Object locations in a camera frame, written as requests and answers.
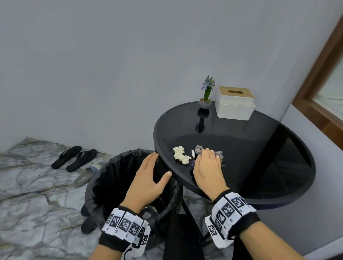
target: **round table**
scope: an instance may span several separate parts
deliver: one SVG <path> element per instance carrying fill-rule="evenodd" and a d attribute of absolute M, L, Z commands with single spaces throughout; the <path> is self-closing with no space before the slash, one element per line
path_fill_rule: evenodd
<path fill-rule="evenodd" d="M 297 200 L 316 174 L 311 152 L 283 124 L 258 111 L 248 121 L 219 118 L 214 102 L 209 109 L 190 102 L 166 111 L 156 122 L 154 145 L 173 177 L 205 198 L 194 180 L 191 161 L 184 165 L 175 160 L 173 147 L 183 146 L 188 156 L 197 145 L 223 151 L 227 186 L 256 209 L 278 208 Z"/>

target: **white tissue box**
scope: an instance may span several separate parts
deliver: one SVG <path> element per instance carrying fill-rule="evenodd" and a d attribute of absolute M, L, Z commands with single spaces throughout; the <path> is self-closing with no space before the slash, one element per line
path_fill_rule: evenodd
<path fill-rule="evenodd" d="M 237 106 L 223 104 L 221 101 L 215 102 L 217 116 L 227 119 L 249 120 L 251 114 L 254 112 L 255 107 L 255 104 L 252 106 Z"/>
<path fill-rule="evenodd" d="M 254 94 L 247 88 L 220 86 L 217 90 L 216 101 L 226 105 L 251 107 L 254 99 Z"/>

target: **trash can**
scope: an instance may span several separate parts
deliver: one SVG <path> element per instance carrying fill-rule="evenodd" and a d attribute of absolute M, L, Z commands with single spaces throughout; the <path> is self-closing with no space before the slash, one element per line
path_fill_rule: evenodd
<path fill-rule="evenodd" d="M 85 206 L 100 229 L 112 210 L 124 200 L 143 160 L 153 152 L 137 149 L 121 153 L 109 160 L 91 178 L 85 193 Z M 167 171 L 161 160 L 157 159 L 154 181 L 159 182 Z M 151 227 L 146 250 L 164 241 L 171 219 L 180 213 L 182 196 L 182 185 L 170 178 L 163 193 L 142 210 L 140 216 Z"/>

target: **slide sandal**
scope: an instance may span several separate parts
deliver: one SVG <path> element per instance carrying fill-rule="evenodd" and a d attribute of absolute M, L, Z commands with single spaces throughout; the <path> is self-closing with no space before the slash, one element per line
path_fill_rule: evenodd
<path fill-rule="evenodd" d="M 85 169 L 85 172 L 74 180 L 74 187 L 79 188 L 85 185 L 87 182 L 91 180 L 94 173 L 96 173 L 105 164 L 105 162 L 100 162 L 87 167 Z"/>
<path fill-rule="evenodd" d="M 51 167 L 53 169 L 60 168 L 63 164 L 65 164 L 71 158 L 77 156 L 80 151 L 81 151 L 81 146 L 79 145 L 69 148 L 68 150 L 61 153 L 60 157 L 53 164 L 51 164 Z"/>
<path fill-rule="evenodd" d="M 96 157 L 97 153 L 98 152 L 95 149 L 79 153 L 79 155 L 76 157 L 76 161 L 73 162 L 71 165 L 67 166 L 67 172 L 71 173 L 80 168 L 81 166 L 91 162 Z"/>
<path fill-rule="evenodd" d="M 90 234 L 96 229 L 96 223 L 94 220 L 89 216 L 86 218 L 84 223 L 81 225 L 81 232 L 83 234 Z"/>
<path fill-rule="evenodd" d="M 89 212 L 88 212 L 88 209 L 86 208 L 86 205 L 84 204 L 81 208 L 81 215 L 84 216 L 84 217 L 88 217 L 90 216 Z"/>

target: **wristband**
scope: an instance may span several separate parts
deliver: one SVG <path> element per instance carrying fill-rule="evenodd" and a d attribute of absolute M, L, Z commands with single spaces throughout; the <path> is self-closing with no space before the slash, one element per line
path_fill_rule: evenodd
<path fill-rule="evenodd" d="M 130 253 L 141 256 L 149 238 L 150 227 L 146 220 L 132 210 L 119 206 L 112 210 L 101 231 L 99 244 L 120 252 L 132 244 Z"/>
<path fill-rule="evenodd" d="M 230 190 L 222 192 L 214 203 L 212 215 L 205 218 L 205 223 L 218 248 L 227 247 L 233 242 L 233 236 L 239 236 L 253 223 L 260 221 L 256 209 Z"/>

